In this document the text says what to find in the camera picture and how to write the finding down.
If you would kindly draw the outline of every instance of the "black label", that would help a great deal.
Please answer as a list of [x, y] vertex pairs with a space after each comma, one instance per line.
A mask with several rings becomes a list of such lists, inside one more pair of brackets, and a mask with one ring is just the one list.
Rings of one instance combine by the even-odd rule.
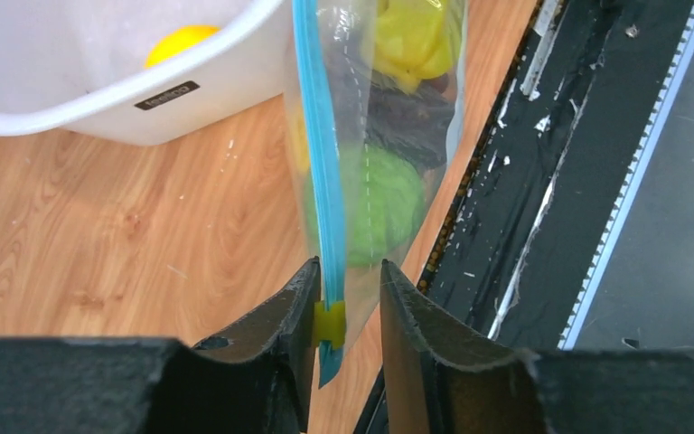
[[188, 94], [200, 86], [195, 81], [186, 81], [179, 86], [174, 86], [169, 90], [165, 90], [158, 95], [154, 95], [142, 102], [137, 102], [134, 107], [142, 110], [155, 109], [156, 107], [163, 105], [169, 101], [178, 99], [182, 95]]

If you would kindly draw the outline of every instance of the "green object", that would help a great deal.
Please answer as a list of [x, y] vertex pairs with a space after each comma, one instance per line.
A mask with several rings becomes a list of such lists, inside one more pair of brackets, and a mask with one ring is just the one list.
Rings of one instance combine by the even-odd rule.
[[[405, 159], [375, 146], [340, 146], [347, 266], [385, 259], [416, 235], [425, 215], [424, 185]], [[318, 242], [312, 177], [305, 183], [308, 238]]]

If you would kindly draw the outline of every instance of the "wooden tabletop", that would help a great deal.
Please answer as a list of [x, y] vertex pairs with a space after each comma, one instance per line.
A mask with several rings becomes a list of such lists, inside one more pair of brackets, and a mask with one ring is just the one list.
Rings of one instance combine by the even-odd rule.
[[[417, 279], [536, 0], [470, 0], [464, 139], [404, 264]], [[0, 138], [0, 335], [214, 333], [306, 258], [280, 99], [166, 145]], [[350, 433], [381, 365], [378, 313], [312, 399]]]

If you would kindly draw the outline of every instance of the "gray surface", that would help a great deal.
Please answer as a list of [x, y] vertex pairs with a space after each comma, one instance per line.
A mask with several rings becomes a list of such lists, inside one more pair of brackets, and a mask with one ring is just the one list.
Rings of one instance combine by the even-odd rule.
[[576, 348], [694, 347], [694, 55]]

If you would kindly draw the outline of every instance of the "blue zipper seal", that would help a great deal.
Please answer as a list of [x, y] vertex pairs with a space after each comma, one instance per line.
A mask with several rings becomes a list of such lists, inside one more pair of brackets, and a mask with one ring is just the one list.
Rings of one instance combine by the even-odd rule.
[[[296, 67], [313, 177], [324, 277], [324, 307], [328, 311], [333, 303], [344, 300], [346, 249], [336, 125], [316, 11], [317, 0], [293, 0]], [[342, 367], [344, 350], [343, 347], [334, 350], [330, 342], [323, 341], [319, 354], [319, 387], [323, 387]]]

